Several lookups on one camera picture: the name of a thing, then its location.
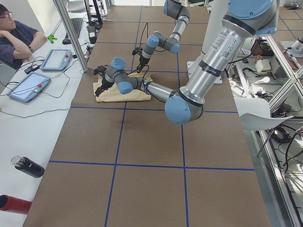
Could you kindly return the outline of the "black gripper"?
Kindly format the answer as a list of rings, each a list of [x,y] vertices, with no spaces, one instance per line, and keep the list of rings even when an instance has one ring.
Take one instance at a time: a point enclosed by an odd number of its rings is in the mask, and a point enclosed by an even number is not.
[[[95,91],[96,96],[100,96],[101,93],[105,91],[105,89],[109,89],[113,86],[113,82],[107,81],[105,78],[102,79],[102,87],[98,87]]]
[[[140,64],[136,68],[137,73],[140,73],[145,65],[149,63],[149,58],[145,58],[144,56],[140,56],[139,58]]]

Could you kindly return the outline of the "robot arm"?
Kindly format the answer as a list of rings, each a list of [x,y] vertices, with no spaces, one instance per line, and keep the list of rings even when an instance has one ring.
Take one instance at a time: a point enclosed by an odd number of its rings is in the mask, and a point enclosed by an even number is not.
[[[245,39],[271,35],[277,30],[277,0],[229,0],[226,6],[221,30],[185,86],[172,90],[146,77],[130,77],[125,72],[124,59],[116,57],[103,67],[101,86],[96,89],[95,95],[99,96],[113,85],[123,95],[137,89],[162,101],[166,117],[175,124],[183,125],[198,119],[203,113],[206,93]]]
[[[157,47],[176,54],[180,48],[179,41],[186,26],[190,22],[190,14],[185,6],[182,6],[178,0],[165,1],[163,12],[165,15],[177,20],[174,30],[169,38],[162,35],[160,31],[153,32],[147,39],[147,43],[139,50],[139,65],[137,72],[140,72],[146,66]]]

